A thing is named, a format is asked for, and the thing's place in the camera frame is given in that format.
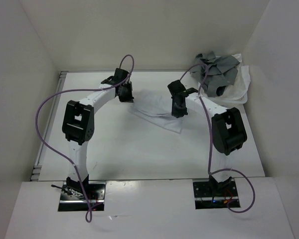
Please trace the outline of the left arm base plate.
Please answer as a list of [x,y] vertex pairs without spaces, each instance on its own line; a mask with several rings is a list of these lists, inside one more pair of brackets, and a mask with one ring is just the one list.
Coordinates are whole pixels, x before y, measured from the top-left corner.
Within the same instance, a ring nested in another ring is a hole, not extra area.
[[[88,204],[82,193],[76,192],[66,186],[63,182],[62,187],[53,185],[61,190],[58,211],[59,212],[78,212],[87,211]],[[90,181],[87,189],[87,197],[92,211],[104,211],[105,206],[106,182]]]

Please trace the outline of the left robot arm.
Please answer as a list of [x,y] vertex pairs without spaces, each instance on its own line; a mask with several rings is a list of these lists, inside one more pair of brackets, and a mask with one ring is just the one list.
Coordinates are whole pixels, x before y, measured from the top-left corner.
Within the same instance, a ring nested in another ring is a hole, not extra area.
[[100,90],[79,101],[70,100],[65,109],[62,132],[68,141],[69,158],[73,168],[69,171],[66,185],[76,198],[84,199],[89,194],[87,170],[87,147],[95,131],[95,113],[115,97],[120,102],[133,102],[132,83],[129,72],[117,68],[114,75],[100,84]]

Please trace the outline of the white skirt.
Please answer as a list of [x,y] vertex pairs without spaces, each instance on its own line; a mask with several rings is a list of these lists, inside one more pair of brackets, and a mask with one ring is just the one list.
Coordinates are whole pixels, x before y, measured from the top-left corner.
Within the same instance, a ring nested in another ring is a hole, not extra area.
[[244,104],[247,102],[247,91],[251,82],[249,66],[244,65],[241,54],[232,55],[240,61],[238,66],[238,74],[233,86],[226,87],[224,94],[220,97],[208,97],[203,88],[200,92],[208,99],[223,105]]
[[140,90],[134,96],[129,112],[163,129],[180,134],[182,118],[171,114],[172,99],[152,90]]

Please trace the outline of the grey skirt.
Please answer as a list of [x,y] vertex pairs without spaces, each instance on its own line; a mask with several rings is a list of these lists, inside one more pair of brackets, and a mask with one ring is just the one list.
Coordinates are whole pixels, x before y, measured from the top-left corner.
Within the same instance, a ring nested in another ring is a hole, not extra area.
[[200,53],[195,57],[190,74],[202,82],[208,97],[220,97],[226,87],[233,86],[240,61],[232,55],[216,56],[213,51]]

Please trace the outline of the white skirt in pile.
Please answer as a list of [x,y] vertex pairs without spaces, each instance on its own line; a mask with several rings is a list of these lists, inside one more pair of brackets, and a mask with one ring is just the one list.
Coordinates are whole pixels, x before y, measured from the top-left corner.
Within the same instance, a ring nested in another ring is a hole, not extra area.
[[238,74],[233,86],[226,87],[224,94],[220,97],[208,97],[203,88],[200,92],[208,99],[223,105],[244,104],[247,102],[247,91],[251,82],[249,66],[244,65],[241,54],[232,55],[240,61],[238,66]]

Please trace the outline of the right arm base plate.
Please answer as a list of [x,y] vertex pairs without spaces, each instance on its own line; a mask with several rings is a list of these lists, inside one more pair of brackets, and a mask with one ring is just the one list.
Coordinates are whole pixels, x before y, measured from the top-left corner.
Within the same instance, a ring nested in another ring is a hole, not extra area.
[[195,180],[192,182],[195,209],[222,209],[240,208],[238,191],[233,178],[217,183],[211,177],[209,179]]

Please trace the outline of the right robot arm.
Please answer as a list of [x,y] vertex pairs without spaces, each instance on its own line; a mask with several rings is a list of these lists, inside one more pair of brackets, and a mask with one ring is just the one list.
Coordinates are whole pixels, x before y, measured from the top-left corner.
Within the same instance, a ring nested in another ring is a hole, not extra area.
[[171,115],[181,118],[191,109],[206,116],[209,135],[209,149],[216,149],[219,153],[228,156],[231,152],[240,149],[247,141],[247,133],[242,121],[241,113],[237,108],[228,109],[199,95],[194,88],[186,89],[180,80],[171,82],[167,86],[171,93]]

